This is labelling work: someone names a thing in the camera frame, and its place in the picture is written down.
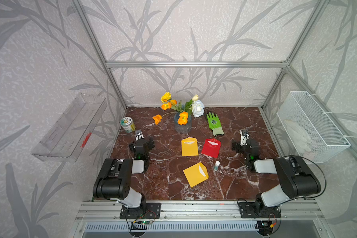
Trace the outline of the green white glue stick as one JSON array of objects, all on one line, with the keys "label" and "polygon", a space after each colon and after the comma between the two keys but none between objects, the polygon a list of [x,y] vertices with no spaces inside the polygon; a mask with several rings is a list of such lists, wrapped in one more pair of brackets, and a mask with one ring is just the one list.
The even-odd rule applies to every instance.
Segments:
[{"label": "green white glue stick", "polygon": [[219,166],[220,166],[220,162],[219,162],[219,161],[216,161],[216,162],[215,162],[215,165],[214,165],[214,170],[217,171],[218,168],[219,168]]}]

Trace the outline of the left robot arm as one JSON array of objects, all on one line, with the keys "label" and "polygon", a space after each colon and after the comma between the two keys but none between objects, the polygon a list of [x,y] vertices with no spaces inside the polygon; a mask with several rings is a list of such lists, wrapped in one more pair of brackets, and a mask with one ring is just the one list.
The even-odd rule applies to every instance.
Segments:
[{"label": "left robot arm", "polygon": [[141,174],[149,167],[149,151],[155,147],[152,138],[136,140],[130,144],[133,159],[105,159],[93,185],[93,197],[102,200],[115,200],[130,209],[146,210],[142,193],[131,187],[133,174]]}]

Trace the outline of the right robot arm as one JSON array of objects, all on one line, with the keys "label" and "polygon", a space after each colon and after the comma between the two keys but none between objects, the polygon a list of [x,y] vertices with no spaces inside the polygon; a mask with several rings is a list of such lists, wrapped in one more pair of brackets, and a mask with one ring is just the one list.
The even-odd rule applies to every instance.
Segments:
[{"label": "right robot arm", "polygon": [[305,158],[296,155],[273,159],[260,159],[260,147],[256,140],[232,140],[232,150],[242,153],[246,167],[252,173],[275,174],[279,185],[260,193],[254,202],[256,212],[277,208],[281,204],[298,197],[307,197],[321,192],[321,184],[305,162]]}]

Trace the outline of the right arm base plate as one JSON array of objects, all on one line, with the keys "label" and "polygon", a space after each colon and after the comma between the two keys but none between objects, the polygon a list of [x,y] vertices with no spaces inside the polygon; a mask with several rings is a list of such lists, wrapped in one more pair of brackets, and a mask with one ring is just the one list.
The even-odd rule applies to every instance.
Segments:
[{"label": "right arm base plate", "polygon": [[261,200],[254,202],[248,202],[244,199],[238,200],[237,206],[241,218],[281,218],[279,206],[267,207]]}]

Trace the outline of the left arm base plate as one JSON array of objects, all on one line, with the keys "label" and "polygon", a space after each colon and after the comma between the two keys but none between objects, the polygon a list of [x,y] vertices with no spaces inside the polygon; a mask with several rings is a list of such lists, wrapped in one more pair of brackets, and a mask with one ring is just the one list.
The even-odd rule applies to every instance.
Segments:
[{"label": "left arm base plate", "polygon": [[159,219],[161,212],[161,203],[147,202],[137,208],[126,208],[122,206],[120,219]]}]

